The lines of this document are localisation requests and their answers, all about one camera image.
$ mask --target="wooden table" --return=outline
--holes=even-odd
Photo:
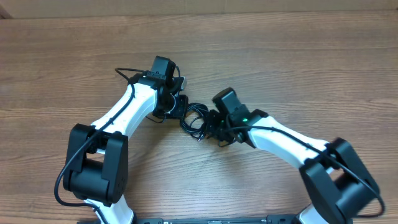
[[[398,223],[396,11],[1,20],[0,223],[95,217],[53,196],[69,132],[125,92],[115,67],[150,69],[156,55],[180,66],[191,102],[214,108],[231,86],[250,110],[300,133],[349,140],[387,203],[382,218],[356,223]],[[278,157],[197,142],[172,120],[145,120],[130,139],[125,196],[139,217],[164,218],[261,217],[310,203]]]

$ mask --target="table surface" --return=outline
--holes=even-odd
[[[95,217],[53,196],[69,132],[123,95],[115,67],[150,69],[156,55],[179,65],[191,102],[214,108],[231,86],[250,110],[300,133],[347,139],[387,204],[382,218],[356,223],[397,223],[397,11],[1,20],[1,223]],[[144,120],[130,139],[125,196],[139,217],[165,218],[262,217],[310,203],[278,157],[197,142],[173,120]]]

